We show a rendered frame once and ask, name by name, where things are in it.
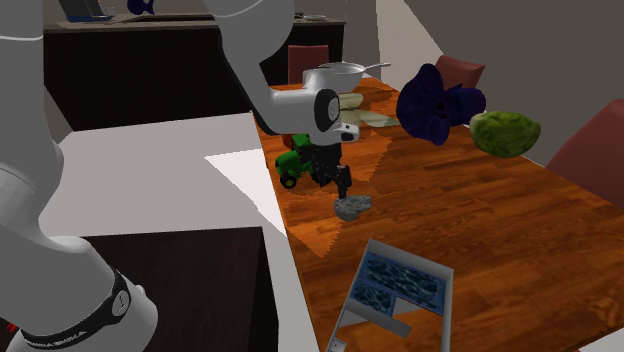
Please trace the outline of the dark robot stand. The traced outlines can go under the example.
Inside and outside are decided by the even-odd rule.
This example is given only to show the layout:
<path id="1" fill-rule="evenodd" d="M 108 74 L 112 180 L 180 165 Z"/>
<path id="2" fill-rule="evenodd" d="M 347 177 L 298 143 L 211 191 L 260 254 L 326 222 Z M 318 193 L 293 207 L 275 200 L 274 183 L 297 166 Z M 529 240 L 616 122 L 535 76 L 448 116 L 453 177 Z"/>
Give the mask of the dark robot stand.
<path id="1" fill-rule="evenodd" d="M 144 352 L 278 352 L 279 320 L 259 227 L 101 235 L 99 254 L 158 309 Z"/>

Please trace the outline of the green toy tractor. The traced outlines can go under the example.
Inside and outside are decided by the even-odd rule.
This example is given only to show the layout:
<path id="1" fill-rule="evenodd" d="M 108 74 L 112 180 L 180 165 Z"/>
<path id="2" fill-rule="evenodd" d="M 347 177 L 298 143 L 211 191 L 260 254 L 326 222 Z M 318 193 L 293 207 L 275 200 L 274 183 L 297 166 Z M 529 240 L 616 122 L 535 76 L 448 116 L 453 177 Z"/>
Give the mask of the green toy tractor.
<path id="1" fill-rule="evenodd" d="M 275 167 L 280 176 L 280 183 L 286 189 L 294 188 L 298 179 L 306 173 L 318 182 L 312 162 L 312 143 L 309 136 L 293 135 L 291 150 L 276 158 Z"/>

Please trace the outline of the dark blue flower figure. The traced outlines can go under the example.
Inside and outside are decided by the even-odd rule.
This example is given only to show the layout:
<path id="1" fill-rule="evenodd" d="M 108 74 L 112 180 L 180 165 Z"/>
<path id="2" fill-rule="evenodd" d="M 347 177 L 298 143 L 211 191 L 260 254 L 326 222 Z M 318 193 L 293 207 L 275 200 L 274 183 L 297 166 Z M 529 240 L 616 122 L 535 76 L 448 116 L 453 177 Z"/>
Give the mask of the dark blue flower figure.
<path id="1" fill-rule="evenodd" d="M 396 105 L 403 129 L 436 146 L 447 141 L 451 127 L 469 124 L 485 110 L 486 97 L 481 90 L 462 84 L 445 89 L 440 71 L 430 63 L 423 64 L 405 84 Z"/>

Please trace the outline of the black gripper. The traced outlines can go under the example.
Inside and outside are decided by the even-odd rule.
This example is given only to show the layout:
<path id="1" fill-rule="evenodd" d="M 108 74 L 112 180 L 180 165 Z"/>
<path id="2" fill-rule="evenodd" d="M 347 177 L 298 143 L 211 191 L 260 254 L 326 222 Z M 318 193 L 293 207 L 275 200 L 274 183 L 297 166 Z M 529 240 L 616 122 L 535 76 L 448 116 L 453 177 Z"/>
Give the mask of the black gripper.
<path id="1" fill-rule="evenodd" d="M 352 178 L 348 165 L 340 165 L 342 148 L 340 143 L 331 145 L 305 144 L 298 147 L 303 162 L 311 162 L 312 171 L 316 173 L 316 182 L 325 187 L 333 180 L 338 189 L 338 196 L 344 199 L 352 186 Z"/>

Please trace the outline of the dark red chair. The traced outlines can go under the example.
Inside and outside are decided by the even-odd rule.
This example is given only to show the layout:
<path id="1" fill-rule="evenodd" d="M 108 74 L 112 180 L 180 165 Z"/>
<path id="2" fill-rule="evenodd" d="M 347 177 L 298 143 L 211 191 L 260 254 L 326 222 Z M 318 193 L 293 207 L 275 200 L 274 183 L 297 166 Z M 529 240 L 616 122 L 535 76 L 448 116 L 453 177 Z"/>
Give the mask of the dark red chair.
<path id="1" fill-rule="evenodd" d="M 564 143 L 546 168 L 624 209 L 624 99 L 609 102 Z"/>
<path id="2" fill-rule="evenodd" d="M 461 61 L 447 55 L 441 55 L 435 67 L 441 74 L 445 91 L 458 85 L 476 88 L 486 68 L 484 64 Z"/>
<path id="3" fill-rule="evenodd" d="M 329 62 L 327 45 L 289 45 L 288 46 L 288 83 L 300 84 L 303 72 Z"/>

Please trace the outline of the dark wooden sideboard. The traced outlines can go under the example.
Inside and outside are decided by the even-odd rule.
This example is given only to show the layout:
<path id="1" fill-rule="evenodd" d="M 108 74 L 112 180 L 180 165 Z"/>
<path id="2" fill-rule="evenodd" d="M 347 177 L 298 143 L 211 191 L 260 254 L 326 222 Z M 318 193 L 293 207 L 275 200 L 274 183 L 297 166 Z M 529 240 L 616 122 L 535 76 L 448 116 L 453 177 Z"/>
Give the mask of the dark wooden sideboard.
<path id="1" fill-rule="evenodd" d="M 267 134 L 323 133 L 335 88 L 279 91 L 288 45 L 330 47 L 343 28 L 298 25 L 293 0 L 206 0 L 203 15 L 156 15 L 134 0 L 114 21 L 98 0 L 57 0 L 67 19 L 44 28 L 44 84 L 75 131 L 250 112 Z"/>

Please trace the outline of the beige flat leaf shape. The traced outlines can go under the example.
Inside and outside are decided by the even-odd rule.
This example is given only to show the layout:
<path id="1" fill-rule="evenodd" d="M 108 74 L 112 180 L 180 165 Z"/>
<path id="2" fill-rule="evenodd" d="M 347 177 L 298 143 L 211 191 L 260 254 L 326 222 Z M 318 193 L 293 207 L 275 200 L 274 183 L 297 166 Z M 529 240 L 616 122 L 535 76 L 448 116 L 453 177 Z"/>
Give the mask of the beige flat leaf shape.
<path id="1" fill-rule="evenodd" d="M 363 95 L 360 93 L 346 93 L 339 95 L 340 118 L 344 123 L 360 126 L 365 123 L 375 128 L 399 125 L 400 122 L 379 113 L 362 110 Z"/>

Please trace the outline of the brown wooden table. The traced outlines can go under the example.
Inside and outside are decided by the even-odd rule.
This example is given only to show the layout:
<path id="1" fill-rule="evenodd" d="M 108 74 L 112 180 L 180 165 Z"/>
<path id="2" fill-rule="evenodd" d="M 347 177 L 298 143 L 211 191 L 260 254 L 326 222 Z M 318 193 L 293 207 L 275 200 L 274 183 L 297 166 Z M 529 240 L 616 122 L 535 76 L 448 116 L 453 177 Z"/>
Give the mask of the brown wooden table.
<path id="1" fill-rule="evenodd" d="M 523 158 L 499 159 L 465 127 L 435 146 L 398 126 L 343 148 L 371 208 L 338 219 L 334 186 L 275 186 L 318 346 L 439 352 L 442 319 L 401 316 L 407 338 L 336 322 L 370 239 L 454 271 L 451 352 L 624 352 L 624 210 Z"/>

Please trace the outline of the green lettuce head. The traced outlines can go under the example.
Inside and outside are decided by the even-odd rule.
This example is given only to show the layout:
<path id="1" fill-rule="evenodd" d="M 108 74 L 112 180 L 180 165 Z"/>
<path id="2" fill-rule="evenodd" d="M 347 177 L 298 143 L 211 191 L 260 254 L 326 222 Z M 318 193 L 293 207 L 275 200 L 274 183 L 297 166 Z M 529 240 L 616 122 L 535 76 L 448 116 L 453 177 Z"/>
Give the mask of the green lettuce head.
<path id="1" fill-rule="evenodd" d="M 520 113 L 505 111 L 477 114 L 470 120 L 469 129 L 480 150 L 499 158 L 526 153 L 541 134 L 538 122 Z"/>

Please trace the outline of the grey stone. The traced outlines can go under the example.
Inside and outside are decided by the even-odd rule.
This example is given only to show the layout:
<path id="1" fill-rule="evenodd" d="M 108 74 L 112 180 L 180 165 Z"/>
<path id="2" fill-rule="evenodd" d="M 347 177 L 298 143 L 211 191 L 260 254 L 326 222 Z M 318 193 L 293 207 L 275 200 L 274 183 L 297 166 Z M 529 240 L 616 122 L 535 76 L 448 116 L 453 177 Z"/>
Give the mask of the grey stone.
<path id="1" fill-rule="evenodd" d="M 350 195 L 334 200 L 334 211 L 344 221 L 354 221 L 358 216 L 372 207 L 369 195 Z"/>

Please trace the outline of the grey tray with blue pattern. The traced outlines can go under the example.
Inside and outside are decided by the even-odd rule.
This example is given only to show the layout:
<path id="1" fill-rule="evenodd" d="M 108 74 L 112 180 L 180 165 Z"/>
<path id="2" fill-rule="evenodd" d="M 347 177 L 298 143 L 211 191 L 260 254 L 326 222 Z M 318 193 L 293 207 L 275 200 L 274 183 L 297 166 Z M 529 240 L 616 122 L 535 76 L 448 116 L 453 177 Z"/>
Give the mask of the grey tray with blue pattern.
<path id="1" fill-rule="evenodd" d="M 440 316 L 440 352 L 450 352 L 453 284 L 452 268 L 369 239 L 324 352 L 345 352 L 338 329 L 361 322 L 408 337 L 412 327 L 394 318 L 398 307 Z"/>

